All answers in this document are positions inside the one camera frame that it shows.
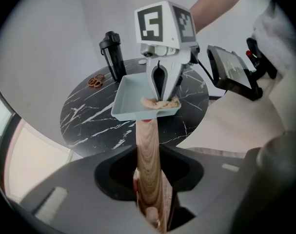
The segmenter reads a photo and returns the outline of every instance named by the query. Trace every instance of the black water bottle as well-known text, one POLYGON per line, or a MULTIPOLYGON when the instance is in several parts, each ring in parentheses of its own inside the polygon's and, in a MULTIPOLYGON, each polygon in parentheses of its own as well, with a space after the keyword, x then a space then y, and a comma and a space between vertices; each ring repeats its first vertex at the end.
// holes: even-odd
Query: black water bottle
POLYGON ((99 43, 101 54, 105 57, 113 79, 120 82, 126 75, 122 52, 120 50, 119 34, 114 31, 105 33, 105 38, 99 43))

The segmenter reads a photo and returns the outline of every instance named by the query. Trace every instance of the black cable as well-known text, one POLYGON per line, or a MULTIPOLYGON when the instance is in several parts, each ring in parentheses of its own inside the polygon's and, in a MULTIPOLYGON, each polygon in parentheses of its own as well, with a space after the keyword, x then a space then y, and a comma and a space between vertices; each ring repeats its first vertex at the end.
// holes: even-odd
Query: black cable
POLYGON ((212 81, 212 83, 214 84, 214 80, 211 77, 210 73, 206 70, 206 68, 204 67, 204 65, 202 64, 202 62, 200 62, 199 59, 197 59, 198 63, 200 64, 200 66, 202 67, 202 69, 204 69, 204 72, 207 74, 208 78, 212 81))

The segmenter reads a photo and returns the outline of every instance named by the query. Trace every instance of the round table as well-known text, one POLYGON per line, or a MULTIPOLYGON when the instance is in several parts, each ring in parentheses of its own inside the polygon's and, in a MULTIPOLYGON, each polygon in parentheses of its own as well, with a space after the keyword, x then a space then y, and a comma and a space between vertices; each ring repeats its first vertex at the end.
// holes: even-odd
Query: round table
MULTIPOLYGON (((126 60, 126 73, 146 70, 139 64, 142 58, 126 60)), ((178 145, 189 136, 203 119, 209 102, 208 90, 202 77, 193 69, 183 70, 183 81, 177 91, 181 108, 174 116, 158 118, 159 142, 178 145)), ((111 109, 118 90, 108 67, 83 80, 70 94, 62 108, 60 129, 69 148, 85 157, 136 144, 135 121, 118 121, 111 109), (88 87, 89 79, 103 74, 100 88, 88 87)))

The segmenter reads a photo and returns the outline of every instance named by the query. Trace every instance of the wood grain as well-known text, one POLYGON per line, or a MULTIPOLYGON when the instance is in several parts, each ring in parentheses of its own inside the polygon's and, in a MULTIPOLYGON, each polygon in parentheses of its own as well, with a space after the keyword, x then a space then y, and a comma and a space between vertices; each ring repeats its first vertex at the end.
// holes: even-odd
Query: wood grain
POLYGON ((155 223, 155 216, 148 215, 147 209, 157 209, 158 231, 166 233, 166 214, 163 202, 162 171, 159 159, 158 121, 136 121, 138 207, 155 223))

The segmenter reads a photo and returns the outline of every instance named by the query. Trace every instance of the black device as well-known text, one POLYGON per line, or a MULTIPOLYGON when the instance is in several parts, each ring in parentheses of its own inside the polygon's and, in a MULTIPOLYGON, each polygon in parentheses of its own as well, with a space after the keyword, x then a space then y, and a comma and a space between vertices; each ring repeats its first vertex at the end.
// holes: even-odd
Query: black device
POLYGON ((215 87, 230 90, 250 100, 262 97, 252 72, 234 51, 228 52, 220 47, 208 46, 207 55, 213 72, 212 82, 215 87))
POLYGON ((120 82, 126 75, 122 51, 120 49, 119 34, 114 31, 105 33, 104 39, 99 43, 101 54, 105 57, 113 79, 120 82))

